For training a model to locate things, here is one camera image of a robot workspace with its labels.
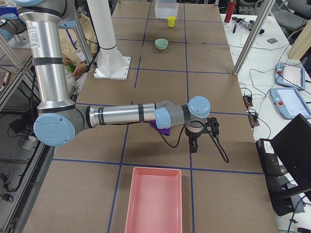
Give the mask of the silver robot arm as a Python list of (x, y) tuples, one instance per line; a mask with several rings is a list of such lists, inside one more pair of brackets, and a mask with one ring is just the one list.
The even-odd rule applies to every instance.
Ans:
[(41, 96), (34, 133), (39, 141), (58, 147), (79, 132), (102, 125), (125, 125), (154, 121), (159, 129), (182, 126), (190, 151), (197, 151), (197, 138), (218, 135), (218, 124), (209, 117), (210, 102), (201, 96), (187, 104), (169, 101), (112, 107), (77, 106), (69, 97), (60, 28), (74, 27), (72, 0), (17, 0), (18, 19), (26, 24)]

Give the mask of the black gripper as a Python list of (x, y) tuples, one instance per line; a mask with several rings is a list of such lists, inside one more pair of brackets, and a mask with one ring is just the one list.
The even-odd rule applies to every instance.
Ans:
[(201, 136), (202, 131), (191, 126), (187, 126), (185, 128), (185, 133), (189, 139), (190, 153), (196, 153), (198, 146), (197, 139)]

